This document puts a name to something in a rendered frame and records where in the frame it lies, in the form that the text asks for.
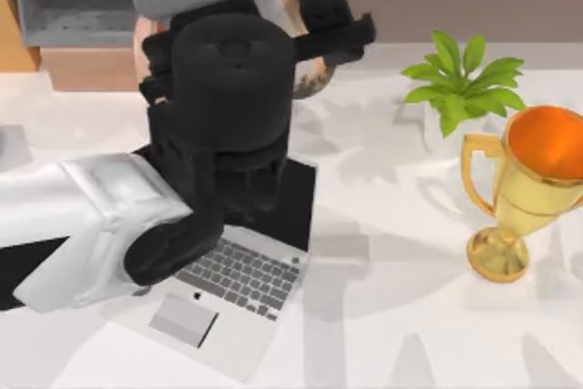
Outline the green plant in white pot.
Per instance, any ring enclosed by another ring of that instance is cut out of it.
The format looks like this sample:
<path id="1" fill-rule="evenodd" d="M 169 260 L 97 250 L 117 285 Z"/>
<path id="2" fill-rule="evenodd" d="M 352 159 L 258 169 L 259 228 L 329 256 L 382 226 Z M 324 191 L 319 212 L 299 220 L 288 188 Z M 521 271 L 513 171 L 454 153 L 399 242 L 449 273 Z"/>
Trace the green plant in white pot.
<path id="1" fill-rule="evenodd" d="M 492 116 L 506 118 L 526 107 L 517 93 L 524 60 L 502 56 L 484 62 L 486 40 L 472 36 L 464 47 L 441 30 L 432 32 L 434 51 L 401 75 L 422 84 L 404 97 L 423 107 L 422 136 L 431 154 L 457 154 L 463 135 L 483 131 Z"/>

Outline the gold trophy with orange inside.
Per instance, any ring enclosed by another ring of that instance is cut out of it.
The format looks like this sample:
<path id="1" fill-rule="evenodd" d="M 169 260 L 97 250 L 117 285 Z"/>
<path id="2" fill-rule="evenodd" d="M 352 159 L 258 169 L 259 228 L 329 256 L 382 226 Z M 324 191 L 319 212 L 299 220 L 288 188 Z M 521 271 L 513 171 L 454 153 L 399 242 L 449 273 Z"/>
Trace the gold trophy with orange inside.
<path id="1" fill-rule="evenodd" d="M 476 151 L 496 162 L 492 202 L 471 177 Z M 502 137 L 465 135 L 460 170 L 469 199 L 496 221 L 469 240 L 467 259 L 490 282 L 514 282 L 529 264 L 524 238 L 583 205 L 583 116 L 556 106 L 520 110 Z"/>

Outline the silver laptop with black screen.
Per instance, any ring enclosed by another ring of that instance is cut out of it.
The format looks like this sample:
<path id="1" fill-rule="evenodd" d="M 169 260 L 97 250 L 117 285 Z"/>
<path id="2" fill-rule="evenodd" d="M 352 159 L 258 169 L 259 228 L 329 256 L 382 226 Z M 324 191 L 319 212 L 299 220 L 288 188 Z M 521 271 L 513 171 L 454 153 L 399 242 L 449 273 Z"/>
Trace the silver laptop with black screen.
<path id="1" fill-rule="evenodd" d="M 228 226 L 213 251 L 165 282 L 155 314 L 204 356 L 250 353 L 272 337 L 309 257 L 317 169 L 290 160 L 276 207 Z"/>

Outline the pale wooden drawer front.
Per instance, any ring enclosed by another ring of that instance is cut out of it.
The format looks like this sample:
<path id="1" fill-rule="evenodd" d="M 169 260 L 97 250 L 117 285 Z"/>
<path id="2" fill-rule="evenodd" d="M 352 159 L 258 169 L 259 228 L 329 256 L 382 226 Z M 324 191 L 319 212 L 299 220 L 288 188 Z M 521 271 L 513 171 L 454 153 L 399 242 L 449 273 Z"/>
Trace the pale wooden drawer front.
<path id="1" fill-rule="evenodd" d="M 42 64 L 59 92 L 132 92 L 138 89 L 129 47 L 41 47 Z"/>

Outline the wooden cupboard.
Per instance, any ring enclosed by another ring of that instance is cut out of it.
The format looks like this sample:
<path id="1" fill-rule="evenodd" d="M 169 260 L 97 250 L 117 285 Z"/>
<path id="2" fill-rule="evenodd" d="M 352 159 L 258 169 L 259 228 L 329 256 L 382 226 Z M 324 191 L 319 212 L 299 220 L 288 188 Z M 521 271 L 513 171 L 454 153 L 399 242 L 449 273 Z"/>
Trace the wooden cupboard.
<path id="1" fill-rule="evenodd" d="M 36 72 L 41 56 L 38 47 L 23 43 L 16 0 L 0 0 L 0 73 Z"/>

